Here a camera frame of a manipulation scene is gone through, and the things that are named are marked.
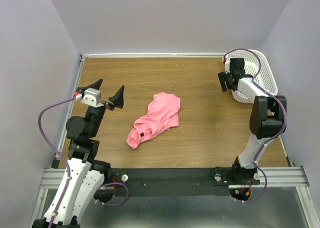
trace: metal floor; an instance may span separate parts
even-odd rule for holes
[[[253,189],[253,196],[261,191]],[[49,190],[44,210],[56,190]],[[231,197],[129,198],[120,207],[92,201],[82,228],[308,228],[295,187],[268,188],[256,202],[241,204]]]

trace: wire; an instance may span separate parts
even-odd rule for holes
[[[114,177],[112,177],[111,179],[113,182],[116,182],[116,179]],[[116,185],[113,185],[113,195],[115,195],[116,193]]]
[[[210,175],[215,177],[215,176],[218,176],[218,177],[222,177],[221,175],[217,175],[217,174],[212,174],[212,172],[217,169],[217,168],[220,168],[220,167],[213,167],[211,170],[210,170]]]
[[[105,184],[105,185],[100,186],[100,188],[102,188],[102,187],[107,187],[107,186],[112,186],[112,185],[120,185],[120,186],[123,186],[123,187],[125,188],[125,190],[126,190],[126,195],[125,195],[124,200],[123,200],[122,202],[118,203],[118,204],[108,204],[108,203],[101,202],[101,201],[99,201],[99,200],[96,200],[96,201],[95,201],[96,203],[99,203],[99,204],[101,204],[101,205],[103,205],[103,206],[106,206],[106,207],[118,207],[118,206],[121,206],[123,203],[125,203],[125,202],[128,200],[128,198],[129,198],[129,189],[128,189],[128,187],[127,187],[125,184],[123,184],[123,183],[120,183],[120,182],[111,182],[111,183],[108,183],[108,184]]]
[[[68,177],[71,176],[70,166],[69,166],[68,162],[66,161],[66,159],[63,157],[63,155],[54,147],[54,145],[49,141],[48,137],[45,135],[45,132],[44,132],[44,130],[43,130],[43,128],[42,128],[41,119],[42,119],[42,115],[43,115],[47,110],[49,110],[49,109],[51,109],[51,108],[53,108],[53,107],[59,106],[59,105],[61,105],[61,104],[64,104],[64,103],[71,102],[71,101],[73,101],[73,100],[75,100],[75,99],[76,99],[76,97],[72,97],[72,98],[69,98],[69,99],[64,100],[64,101],[62,101],[62,102],[59,102],[59,103],[56,103],[56,104],[51,105],[51,106],[49,106],[49,107],[46,107],[44,110],[41,111],[41,113],[40,113],[39,116],[38,116],[38,126],[39,126],[39,130],[40,130],[40,132],[41,132],[44,140],[48,143],[48,145],[51,147],[51,149],[61,158],[61,160],[63,160],[63,162],[64,162],[64,164],[65,164],[65,167],[66,167],[66,171],[67,171],[67,176],[68,176]],[[60,207],[60,205],[61,205],[61,202],[62,202],[62,200],[63,200],[63,198],[64,198],[64,196],[65,196],[65,194],[66,194],[67,188],[68,188],[68,186],[69,186],[69,182],[70,182],[70,179],[67,179],[66,182],[65,182],[65,186],[64,186],[63,191],[62,191],[62,193],[61,193],[61,196],[60,196],[60,198],[59,198],[59,200],[58,200],[58,202],[57,202],[57,204],[56,204],[56,207],[55,207],[55,209],[54,209],[54,211],[53,211],[54,214],[57,213],[57,211],[58,211],[58,209],[59,209],[59,207]],[[50,219],[48,228],[51,228],[51,227],[52,227],[52,224],[53,224],[53,222],[54,222],[54,219],[55,219],[55,216],[52,216],[51,219]]]
[[[250,186],[249,186],[249,190],[250,190],[251,186],[252,186],[252,182],[251,182],[250,178],[248,179],[248,182],[250,183]],[[245,184],[245,186],[242,187],[242,189],[239,192],[242,192],[246,188],[246,186],[247,186],[247,184]]]
[[[252,83],[258,89],[260,89],[262,92],[264,92],[266,95],[268,95],[269,97],[274,99],[279,104],[279,106],[280,106],[280,108],[281,108],[281,110],[283,112],[283,125],[282,125],[280,131],[277,134],[275,134],[273,137],[271,137],[271,138],[267,139],[265,142],[263,142],[261,144],[261,146],[259,147],[258,151],[256,152],[255,156],[253,157],[254,165],[263,174],[265,183],[264,183],[264,187],[263,187],[262,191],[255,198],[253,198],[251,200],[248,200],[248,201],[240,201],[240,200],[238,200],[238,201],[240,201],[242,203],[250,203],[250,202],[254,202],[254,201],[258,200],[266,192],[267,184],[268,184],[267,176],[266,176],[265,172],[258,166],[257,158],[258,158],[259,154],[261,153],[261,151],[263,150],[263,148],[267,145],[268,142],[271,143],[272,141],[274,141],[278,136],[280,136],[284,132],[284,130],[285,130],[286,126],[287,126],[287,113],[285,111],[286,110],[285,107],[283,106],[283,104],[280,102],[280,100],[275,95],[273,95],[272,93],[270,93],[269,91],[267,91],[266,89],[264,89],[258,83],[255,82],[255,78],[259,75],[259,73],[261,72],[261,68],[262,68],[261,67],[262,66],[261,65],[261,59],[259,58],[259,56],[255,52],[253,52],[253,51],[251,51],[249,49],[246,49],[246,48],[238,48],[238,49],[233,49],[233,50],[227,52],[223,57],[225,58],[231,52],[239,51],[239,50],[247,51],[247,52],[253,54],[256,57],[256,59],[258,60],[258,63],[259,63],[259,68],[258,68],[258,72],[252,78]]]

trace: metal frame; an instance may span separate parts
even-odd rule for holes
[[[85,59],[81,57],[79,70],[78,70],[78,73],[77,73],[77,76],[76,76],[77,78],[75,79],[75,84],[74,84],[74,87],[73,87],[74,88],[73,92],[76,91],[76,88],[79,85],[81,74],[82,74],[82,69],[83,69],[83,66],[85,64],[84,61],[85,61]],[[74,104],[75,104],[75,101],[72,101],[72,102],[69,103],[69,108],[68,108],[67,113],[66,113],[64,124],[67,123],[67,120],[70,118],[71,113],[72,113],[72,109],[74,108]],[[60,153],[62,152],[62,150],[64,148],[66,136],[67,136],[66,127],[63,126],[63,129],[62,129],[62,132],[61,132],[61,136],[60,136],[60,139],[59,139],[59,143],[58,143],[58,149],[57,149]]]
[[[75,81],[74,89],[78,87],[82,69],[84,66],[84,61],[87,57],[90,58],[102,58],[102,57],[222,57],[224,53],[106,53],[106,54],[85,54],[81,55],[81,60],[79,64],[79,70],[77,78]],[[74,102],[70,103],[65,121],[71,116]],[[66,129],[64,128],[61,132],[58,150],[62,152],[64,142],[66,139]],[[287,153],[280,136],[282,148],[287,157]],[[312,201],[308,186],[309,182],[307,180],[306,174],[303,167],[294,167],[292,161],[288,159],[289,165],[291,167],[285,168],[263,168],[268,178],[268,187],[296,187],[298,197],[300,199],[305,218],[307,220],[309,228],[319,228],[320,220],[315,209],[314,203]],[[44,210],[44,205],[47,199],[49,189],[57,189],[62,176],[64,169],[45,169],[43,172],[43,177],[41,180],[41,185],[36,200],[35,208],[32,214],[31,222],[29,228],[32,228],[33,221],[35,219],[40,219]],[[260,174],[260,185],[264,185],[264,177]],[[238,186],[229,186],[229,188],[237,188]]]

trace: pink cloth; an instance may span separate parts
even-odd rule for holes
[[[179,126],[178,111],[180,98],[173,94],[159,93],[153,95],[148,112],[134,122],[126,143],[135,149],[144,141],[155,138],[170,127]]]

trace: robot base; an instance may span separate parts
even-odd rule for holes
[[[259,185],[259,179],[254,179],[257,169],[245,169],[239,164],[238,157],[235,159],[231,168],[217,167],[213,170],[214,179],[218,186],[229,185],[247,185],[248,180],[251,180],[252,185]]]
[[[37,219],[33,222],[32,227],[37,228],[48,228],[49,222],[47,222],[46,218]],[[70,225],[62,225],[62,224],[52,224],[52,228],[80,228],[80,225],[77,224],[77,217],[73,216]]]

